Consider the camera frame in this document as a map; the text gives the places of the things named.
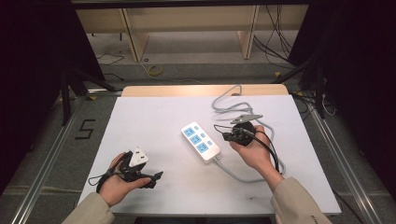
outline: white desk panel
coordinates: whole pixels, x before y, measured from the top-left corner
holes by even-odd
[[[122,151],[140,146],[149,157],[142,173],[163,171],[155,189],[136,189],[114,213],[137,216],[265,216],[274,213],[272,192],[266,183],[244,184],[223,172],[214,162],[204,164],[180,129],[197,121],[221,148],[221,162],[245,179],[259,174],[245,165],[213,124],[232,127],[241,113],[219,115],[211,108],[216,97],[125,97],[114,106],[90,175],[103,174]],[[255,114],[275,129],[274,145],[286,163],[285,177],[293,176],[311,193],[323,213],[341,213],[299,112],[289,95],[225,97],[220,107],[249,102]],[[95,191],[86,183],[82,201]]]

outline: person's left hand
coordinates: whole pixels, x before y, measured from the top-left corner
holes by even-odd
[[[121,153],[118,155],[110,164],[112,167],[117,160],[123,155]],[[145,186],[148,182],[150,182],[149,177],[137,179],[134,182],[125,182],[118,175],[111,176],[103,186],[101,187],[99,194],[105,200],[109,207],[120,203],[122,199],[127,195],[131,190],[138,189]]]

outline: table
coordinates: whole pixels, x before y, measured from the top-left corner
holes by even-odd
[[[142,170],[144,174],[164,173],[155,189],[134,190],[122,203],[111,208],[114,213],[141,217],[262,217],[274,213],[270,204],[272,192],[265,183],[240,183],[214,162],[204,164],[181,136],[183,125],[198,121],[221,148],[224,165],[246,179],[259,178],[257,172],[246,166],[228,143],[221,140],[221,134],[210,127],[217,116],[210,107],[206,109],[206,105],[230,87],[232,85],[125,89],[116,102],[89,177],[102,174],[112,158],[135,146],[149,157]],[[249,100],[255,110],[271,120],[277,132],[274,141],[277,154],[288,166],[285,177],[297,178],[325,214],[339,214],[338,203],[286,88],[282,85],[243,85],[242,96],[227,97],[225,102],[239,100]],[[181,116],[177,107],[187,115]],[[95,187],[86,183],[80,200],[94,190]]]

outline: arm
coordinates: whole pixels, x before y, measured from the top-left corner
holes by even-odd
[[[256,131],[264,132],[262,126],[255,126]],[[269,146],[265,134],[256,132],[256,137]],[[255,169],[267,181],[274,193],[271,205],[275,209],[276,223],[331,223],[311,195],[294,178],[285,179],[273,166],[269,152],[253,140],[246,147],[235,142],[230,146],[239,153],[244,162]]]
[[[123,155],[121,153],[111,162],[112,167]],[[89,194],[76,209],[64,220],[68,223],[111,223],[114,219],[110,207],[120,203],[122,199],[133,189],[145,186],[151,179],[140,178],[127,183],[118,175],[111,176],[101,187],[99,193]]]

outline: beige sleeve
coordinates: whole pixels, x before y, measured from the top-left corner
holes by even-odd
[[[64,220],[66,223],[111,223],[114,219],[105,200],[97,193],[89,194]]]
[[[276,186],[271,204],[277,224],[331,223],[308,191],[294,178],[284,179]]]

